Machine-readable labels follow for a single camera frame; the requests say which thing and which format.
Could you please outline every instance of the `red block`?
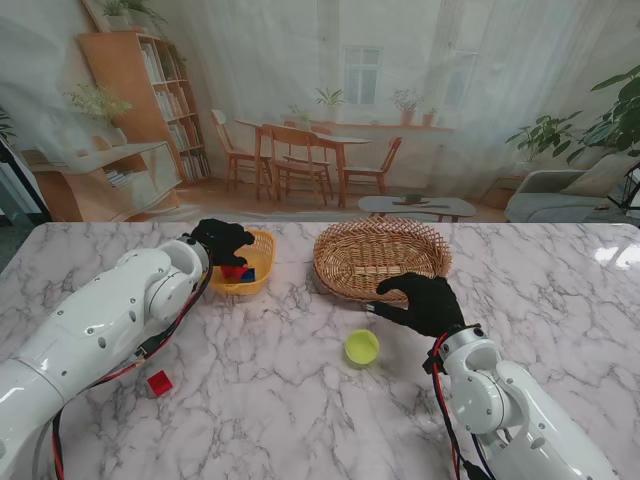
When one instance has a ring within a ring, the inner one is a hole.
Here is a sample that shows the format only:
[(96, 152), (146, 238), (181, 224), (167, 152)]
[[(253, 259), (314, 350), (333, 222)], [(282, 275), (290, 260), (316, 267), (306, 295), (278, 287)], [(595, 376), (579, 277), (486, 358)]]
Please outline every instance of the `red block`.
[(167, 377), (167, 374), (164, 373), (164, 370), (160, 370), (158, 373), (150, 377), (147, 380), (147, 383), (157, 397), (164, 395), (173, 388), (173, 385), (171, 384), (169, 377)]
[(242, 275), (249, 270), (249, 267), (230, 267), (228, 265), (222, 265), (220, 271), (225, 279), (232, 278), (234, 280), (240, 280)]

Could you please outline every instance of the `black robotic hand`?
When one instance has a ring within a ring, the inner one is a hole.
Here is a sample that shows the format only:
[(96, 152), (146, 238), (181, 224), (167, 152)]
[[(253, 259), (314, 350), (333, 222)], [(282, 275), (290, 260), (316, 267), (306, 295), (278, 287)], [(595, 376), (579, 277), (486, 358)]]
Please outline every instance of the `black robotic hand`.
[(407, 310), (384, 302), (370, 303), (369, 310), (427, 337), (438, 338), (456, 327), (464, 327), (456, 294), (446, 278), (431, 279), (417, 273), (405, 273), (383, 280), (376, 292), (384, 295), (390, 290), (400, 290), (407, 296)]
[(247, 260), (235, 255), (244, 245), (253, 245), (255, 237), (246, 232), (242, 225), (226, 223), (214, 218), (200, 220), (191, 237), (203, 244), (210, 252), (213, 265), (242, 267)]

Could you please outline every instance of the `potted plant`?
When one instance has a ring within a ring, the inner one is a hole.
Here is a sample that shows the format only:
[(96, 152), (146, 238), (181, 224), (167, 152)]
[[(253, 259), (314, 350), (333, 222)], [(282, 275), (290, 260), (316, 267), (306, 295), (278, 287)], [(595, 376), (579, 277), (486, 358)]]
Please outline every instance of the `potted plant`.
[(316, 98), (316, 103), (325, 106), (324, 120), (336, 123), (338, 120), (338, 107), (345, 103), (345, 101), (340, 98), (344, 93), (343, 90), (340, 89), (332, 92), (329, 88), (325, 88), (324, 90), (316, 88), (316, 91), (320, 94), (320, 96)]
[(151, 32), (160, 30), (160, 22), (167, 21), (151, 7), (147, 6), (147, 0), (120, 0), (125, 8), (129, 9), (134, 25), (145, 27)]
[[(80, 83), (76, 89), (65, 93), (69, 97), (71, 105), (76, 107), (80, 112), (94, 120), (99, 121), (108, 130), (106, 134), (108, 141), (113, 147), (127, 144), (127, 137), (119, 128), (112, 125), (113, 119), (123, 115), (133, 108), (129, 102), (120, 100), (111, 90), (101, 85), (94, 87), (86, 83)], [(101, 142), (94, 139), (98, 149), (101, 148)]]
[(532, 170), (533, 160), (553, 147), (553, 157), (557, 157), (564, 152), (573, 140), (574, 132), (570, 130), (573, 126), (567, 123), (569, 120), (580, 115), (582, 111), (572, 113), (566, 118), (551, 118), (549, 115), (543, 115), (536, 120), (535, 126), (520, 127), (520, 131), (507, 139), (505, 143), (521, 139), (518, 144), (518, 150), (524, 152), (525, 161), (521, 168), (528, 172)]
[(129, 19), (125, 15), (126, 7), (122, 0), (107, 0), (104, 4), (104, 16), (107, 17), (112, 32), (129, 30)]
[(289, 105), (289, 111), (300, 130), (311, 130), (311, 115), (309, 112), (300, 110), (297, 105)]
[(424, 115), (422, 115), (422, 125), (424, 127), (433, 126), (433, 120), (435, 119), (437, 113), (438, 109), (436, 107), (431, 107), (429, 109), (429, 113), (425, 113)]
[(15, 137), (15, 134), (11, 131), (11, 126), (7, 123), (11, 121), (11, 117), (4, 108), (0, 107), (0, 137), (4, 142), (9, 144), (9, 137)]
[(602, 90), (620, 82), (627, 83), (620, 90), (618, 99), (584, 133), (578, 142), (582, 146), (569, 155), (567, 163), (581, 156), (587, 147), (597, 148), (600, 158), (610, 152), (627, 152), (630, 157), (640, 156), (640, 65), (599, 83), (591, 91)]
[(396, 89), (391, 96), (391, 101), (401, 111), (400, 125), (411, 125), (416, 108), (424, 100), (418, 95), (415, 88), (407, 88), (404, 90)]

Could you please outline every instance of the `yellow cup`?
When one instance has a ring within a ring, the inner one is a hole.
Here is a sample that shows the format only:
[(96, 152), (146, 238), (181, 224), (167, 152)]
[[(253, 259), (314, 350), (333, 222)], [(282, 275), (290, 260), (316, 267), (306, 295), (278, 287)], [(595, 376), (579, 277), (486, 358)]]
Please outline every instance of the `yellow cup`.
[(356, 330), (347, 338), (344, 350), (353, 363), (368, 365), (378, 356), (380, 343), (369, 330)]

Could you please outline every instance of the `coffee table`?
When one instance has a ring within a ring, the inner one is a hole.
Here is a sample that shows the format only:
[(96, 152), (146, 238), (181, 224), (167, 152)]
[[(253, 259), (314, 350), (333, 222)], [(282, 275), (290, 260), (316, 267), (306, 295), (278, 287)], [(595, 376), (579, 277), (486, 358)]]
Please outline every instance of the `coffee table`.
[(423, 198), (420, 202), (407, 204), (402, 197), (363, 197), (358, 202), (360, 210), (371, 213), (370, 217), (387, 213), (426, 213), (437, 215), (438, 222), (444, 217), (451, 217), (456, 223), (460, 217), (472, 217), (476, 208), (469, 202), (459, 198)]

